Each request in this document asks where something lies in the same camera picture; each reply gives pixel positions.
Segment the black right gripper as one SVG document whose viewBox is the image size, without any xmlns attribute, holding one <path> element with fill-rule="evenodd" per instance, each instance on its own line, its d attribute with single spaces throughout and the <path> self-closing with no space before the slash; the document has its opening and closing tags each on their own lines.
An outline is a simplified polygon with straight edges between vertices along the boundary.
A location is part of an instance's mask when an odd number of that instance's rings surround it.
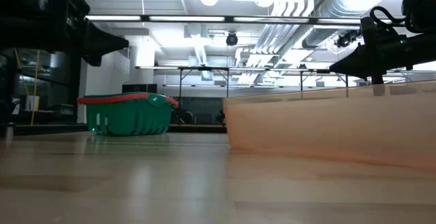
<svg viewBox="0 0 436 224">
<path fill-rule="evenodd" d="M 389 69 L 409 70 L 409 64 L 399 60 L 406 35 L 399 35 L 389 25 L 377 25 L 371 17 L 362 18 L 360 28 L 365 45 L 358 45 L 352 53 L 332 64 L 331 72 L 364 80 L 371 77 L 372 84 L 383 84 L 383 75 Z"/>
</svg>

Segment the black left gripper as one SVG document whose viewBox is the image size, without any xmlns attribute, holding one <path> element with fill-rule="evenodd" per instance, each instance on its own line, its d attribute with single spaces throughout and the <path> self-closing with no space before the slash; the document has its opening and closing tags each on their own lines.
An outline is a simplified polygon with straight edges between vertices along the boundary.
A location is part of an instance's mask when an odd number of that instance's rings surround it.
<svg viewBox="0 0 436 224">
<path fill-rule="evenodd" d="M 102 56 L 129 47 L 123 37 L 102 31 L 89 20 L 61 27 L 47 28 L 37 34 L 35 48 L 49 52 L 65 52 L 99 67 Z"/>
</svg>

